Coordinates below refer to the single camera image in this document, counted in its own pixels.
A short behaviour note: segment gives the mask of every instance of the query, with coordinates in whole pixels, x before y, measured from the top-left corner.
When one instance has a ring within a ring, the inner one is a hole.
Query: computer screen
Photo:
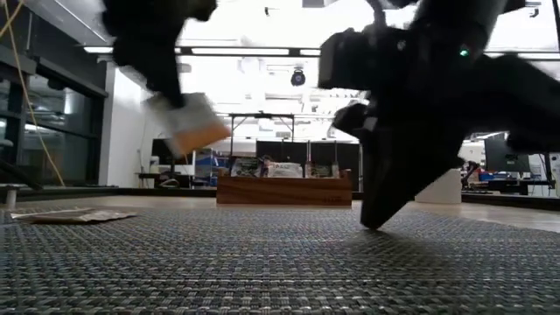
[[[166,139],[154,139],[151,144],[151,155],[159,158],[160,165],[171,165],[174,160],[175,165],[191,165],[193,163],[193,154],[187,154],[184,157],[173,159],[173,155],[167,146]]]
[[[489,172],[531,172],[529,155],[513,152],[504,140],[486,139],[484,151]]]

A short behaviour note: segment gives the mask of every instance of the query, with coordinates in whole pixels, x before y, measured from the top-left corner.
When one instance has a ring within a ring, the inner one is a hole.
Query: wooden box
[[[350,207],[352,182],[348,171],[340,178],[218,177],[219,205],[292,205]]]

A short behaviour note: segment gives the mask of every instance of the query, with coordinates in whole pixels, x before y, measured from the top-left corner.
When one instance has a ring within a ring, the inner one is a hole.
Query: yellow cable
[[[45,151],[46,158],[49,160],[49,163],[51,164],[51,167],[54,169],[54,172],[56,173],[56,176],[59,179],[60,185],[65,187],[66,185],[64,184],[64,180],[62,179],[62,176],[60,176],[59,169],[54,164],[53,158],[51,157],[51,154],[49,153],[49,150],[46,148],[45,141],[43,141],[43,137],[41,136],[41,133],[39,131],[39,126],[37,124],[37,120],[35,119],[35,112],[33,111],[32,102],[29,99],[29,94],[27,93],[27,87],[25,85],[25,80],[24,80],[24,74],[22,73],[21,65],[19,64],[18,47],[16,46],[16,40],[14,38],[14,32],[11,29],[11,22],[14,20],[14,18],[16,18],[16,15],[19,13],[19,9],[21,9],[21,6],[23,5],[23,3],[24,3],[23,0],[19,1],[19,4],[17,5],[16,10],[14,11],[14,14],[11,17],[10,17],[10,11],[8,10],[8,4],[7,3],[4,4],[4,11],[6,12],[7,22],[6,22],[6,26],[0,31],[0,38],[4,35],[5,29],[8,29],[10,31],[11,47],[14,51],[14,58],[16,59],[17,73],[19,74],[19,79],[21,80],[21,87],[24,90],[25,102],[27,103],[27,106],[29,107],[29,112],[31,113],[31,119],[33,120],[33,124],[35,125],[35,129],[37,131],[38,139],[41,142],[41,145],[43,146],[43,151]]]
[[[6,8],[8,8],[8,3],[4,3],[3,5]],[[0,38],[4,35],[4,33],[6,33],[8,28],[11,27],[11,23],[14,21],[14,19],[16,18],[16,16],[18,15],[19,11],[23,6],[24,6],[24,1],[22,0],[17,4],[16,9],[14,10],[14,14],[12,14],[11,17],[10,17],[10,13],[8,12],[8,16],[6,17],[7,18],[6,24],[3,26],[2,30],[0,31]]]

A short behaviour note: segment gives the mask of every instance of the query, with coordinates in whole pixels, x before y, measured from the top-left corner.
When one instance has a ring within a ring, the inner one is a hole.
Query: ceiling light
[[[299,54],[302,56],[320,56],[321,50],[320,49],[302,49],[299,51]]]
[[[498,135],[500,135],[500,134],[502,134],[502,133],[504,133],[504,131],[494,132],[494,133],[487,134],[487,135],[484,135],[484,136],[477,136],[476,138],[477,138],[477,139],[488,139],[488,138],[490,138],[490,137],[498,136]]]
[[[88,53],[112,53],[112,47],[95,47],[95,46],[86,46],[84,50]]]
[[[295,114],[294,118],[334,119],[334,115]]]
[[[198,55],[273,55],[273,56],[288,56],[290,50],[288,49],[262,49],[262,48],[193,48],[193,54]]]
[[[485,55],[497,58],[505,54],[514,54],[525,60],[560,60],[558,52],[485,52]]]

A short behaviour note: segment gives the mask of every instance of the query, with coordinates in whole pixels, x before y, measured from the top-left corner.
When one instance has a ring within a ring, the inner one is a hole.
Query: floor
[[[410,203],[372,232],[359,202],[216,208],[215,199],[121,196],[20,206],[138,216],[33,225],[3,212],[1,313],[560,314],[560,213]]]
[[[215,199],[209,198],[172,198],[172,197],[100,197],[92,199],[65,199],[55,201],[40,201],[20,203],[19,207],[48,207],[48,206],[97,206],[97,207],[215,207]],[[354,202],[354,208],[360,207],[360,202]],[[506,224],[518,228],[533,228],[560,233],[560,213],[534,209],[512,208],[504,206],[486,206],[475,204],[434,205],[411,202],[402,211],[425,211],[433,214],[443,214]]]

